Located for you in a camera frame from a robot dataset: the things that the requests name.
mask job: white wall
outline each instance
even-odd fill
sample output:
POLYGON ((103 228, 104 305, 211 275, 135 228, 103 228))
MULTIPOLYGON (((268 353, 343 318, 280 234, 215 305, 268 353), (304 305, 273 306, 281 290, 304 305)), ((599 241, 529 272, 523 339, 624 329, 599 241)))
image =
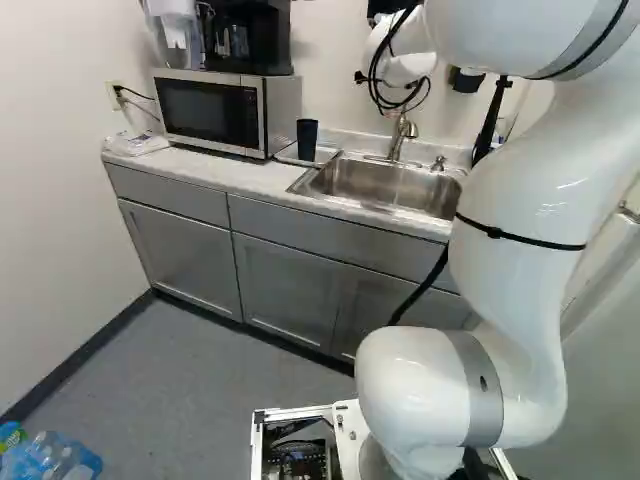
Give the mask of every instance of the white wall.
POLYGON ((100 162, 141 89, 135 0, 15 1, 0 16, 0 413, 148 284, 100 162))
MULTIPOLYGON (((297 1, 291 4, 292 55, 296 73, 304 76, 305 115, 325 127, 390 135, 393 120, 381 117, 365 85, 353 74, 362 69, 364 43, 371 32, 367 0, 297 1)), ((474 95, 454 92, 446 84, 446 65, 433 75, 433 90, 423 107, 411 113, 420 138, 442 143, 472 144, 482 127, 495 90, 489 76, 474 95)), ((508 91, 502 115, 513 113, 527 84, 516 81, 508 91)))

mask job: sink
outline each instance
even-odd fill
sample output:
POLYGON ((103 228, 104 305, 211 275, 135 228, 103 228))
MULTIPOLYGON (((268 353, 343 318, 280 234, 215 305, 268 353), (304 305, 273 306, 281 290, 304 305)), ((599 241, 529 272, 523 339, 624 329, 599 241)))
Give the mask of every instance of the sink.
POLYGON ((345 206, 386 213, 415 212, 451 221, 462 193, 460 171, 455 172, 338 157, 319 171, 307 172, 287 191, 345 206))

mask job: gray carpet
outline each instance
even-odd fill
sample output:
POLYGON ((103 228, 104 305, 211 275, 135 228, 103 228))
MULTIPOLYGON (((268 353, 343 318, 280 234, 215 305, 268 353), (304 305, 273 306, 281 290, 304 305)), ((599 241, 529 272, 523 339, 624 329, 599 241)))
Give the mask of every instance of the gray carpet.
POLYGON ((103 479, 249 478, 256 408, 353 398, 349 377, 155 301, 26 422, 105 462, 103 479))

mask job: cabinet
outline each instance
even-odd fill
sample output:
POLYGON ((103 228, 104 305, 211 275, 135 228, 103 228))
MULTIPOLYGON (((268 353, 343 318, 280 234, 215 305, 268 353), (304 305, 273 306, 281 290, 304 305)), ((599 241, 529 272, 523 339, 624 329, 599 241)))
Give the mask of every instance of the cabinet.
MULTIPOLYGON (((264 240, 233 234, 245 321, 351 361, 417 285, 264 240)), ((470 315, 458 296, 431 289, 402 325, 456 330, 470 315)))
MULTIPOLYGON (((332 355, 352 361, 360 342, 387 324, 417 285, 358 267, 345 266, 342 297, 332 355)), ((464 327, 470 308, 460 297, 430 289, 404 314, 400 325, 456 330, 464 327)))
POLYGON ((329 353, 343 265, 233 233, 247 323, 329 353))
POLYGON ((241 321, 231 233, 118 200, 151 284, 241 321))

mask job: countertop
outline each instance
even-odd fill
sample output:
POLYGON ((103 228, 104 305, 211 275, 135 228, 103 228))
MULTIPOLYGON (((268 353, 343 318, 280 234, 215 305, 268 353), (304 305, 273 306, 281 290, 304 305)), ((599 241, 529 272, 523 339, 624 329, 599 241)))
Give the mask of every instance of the countertop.
POLYGON ((121 165, 194 185, 210 187, 254 200, 262 200, 327 217, 446 243, 451 223, 352 209, 343 205, 288 193, 286 190, 307 168, 270 161, 252 163, 180 148, 167 148, 138 157, 103 151, 104 162, 121 165))

